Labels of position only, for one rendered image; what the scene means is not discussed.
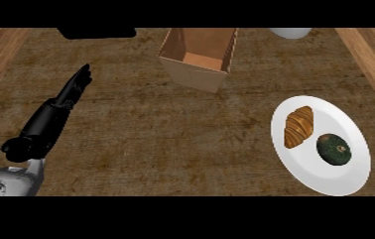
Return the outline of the brown croissant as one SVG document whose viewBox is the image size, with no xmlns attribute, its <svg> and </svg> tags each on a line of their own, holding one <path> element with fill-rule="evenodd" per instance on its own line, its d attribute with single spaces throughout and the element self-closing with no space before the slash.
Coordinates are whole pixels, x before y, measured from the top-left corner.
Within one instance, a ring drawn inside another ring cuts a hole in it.
<svg viewBox="0 0 375 239">
<path fill-rule="evenodd" d="M 296 108 L 284 118 L 283 146 L 296 147 L 312 133 L 312 111 L 308 106 Z"/>
</svg>

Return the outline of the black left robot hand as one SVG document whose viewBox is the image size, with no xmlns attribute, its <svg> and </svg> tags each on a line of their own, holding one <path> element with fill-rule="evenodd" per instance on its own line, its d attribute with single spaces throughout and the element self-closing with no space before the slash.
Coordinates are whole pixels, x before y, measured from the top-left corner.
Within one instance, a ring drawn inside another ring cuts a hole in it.
<svg viewBox="0 0 375 239">
<path fill-rule="evenodd" d="M 1 152 L 10 162 L 21 163 L 30 159 L 45 158 L 91 81 L 89 65 L 85 64 L 66 82 L 58 95 L 48 98 L 36 109 L 18 136 L 4 142 Z"/>
</svg>

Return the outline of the dark green squash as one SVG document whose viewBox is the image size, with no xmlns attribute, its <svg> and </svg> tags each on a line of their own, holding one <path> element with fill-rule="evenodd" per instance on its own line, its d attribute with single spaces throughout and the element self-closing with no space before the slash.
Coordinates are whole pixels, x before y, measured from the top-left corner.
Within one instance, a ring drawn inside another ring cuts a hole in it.
<svg viewBox="0 0 375 239">
<path fill-rule="evenodd" d="M 351 159 L 349 147 L 342 138 L 333 134 L 323 134 L 315 141 L 315 151 L 321 159 L 331 166 L 342 166 Z"/>
</svg>

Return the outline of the white oval plate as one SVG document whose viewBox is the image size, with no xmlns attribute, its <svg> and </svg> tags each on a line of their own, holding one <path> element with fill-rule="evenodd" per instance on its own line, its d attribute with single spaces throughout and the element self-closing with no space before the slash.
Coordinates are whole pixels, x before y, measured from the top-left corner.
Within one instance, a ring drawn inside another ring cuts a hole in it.
<svg viewBox="0 0 375 239">
<path fill-rule="evenodd" d="M 287 149 L 283 146 L 286 115 L 302 106 L 311 108 L 311 136 Z M 346 143 L 351 158 L 342 166 L 330 165 L 318 156 L 315 144 L 323 134 L 336 135 Z M 368 148 L 351 118 L 334 105 L 312 96 L 287 98 L 272 114 L 271 137 L 283 166 L 305 186 L 333 196 L 348 195 L 361 188 L 370 174 Z"/>
</svg>

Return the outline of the brown cardboard box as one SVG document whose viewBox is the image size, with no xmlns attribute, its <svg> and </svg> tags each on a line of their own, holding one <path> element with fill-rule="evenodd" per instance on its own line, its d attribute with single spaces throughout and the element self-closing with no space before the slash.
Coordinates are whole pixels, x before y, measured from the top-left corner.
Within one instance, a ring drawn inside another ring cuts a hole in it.
<svg viewBox="0 0 375 239">
<path fill-rule="evenodd" d="M 157 58 L 172 81 L 215 93 L 230 73 L 236 28 L 171 28 Z"/>
</svg>

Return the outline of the black flat appliance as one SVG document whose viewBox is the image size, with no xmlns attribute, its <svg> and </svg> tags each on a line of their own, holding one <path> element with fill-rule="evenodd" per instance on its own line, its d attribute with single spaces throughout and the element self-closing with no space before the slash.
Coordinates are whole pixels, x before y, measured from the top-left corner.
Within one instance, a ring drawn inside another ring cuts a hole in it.
<svg viewBox="0 0 375 239">
<path fill-rule="evenodd" d="M 110 38 L 132 38 L 135 30 L 132 28 L 123 29 L 72 29 L 58 28 L 58 32 L 69 40 L 81 39 L 110 39 Z"/>
</svg>

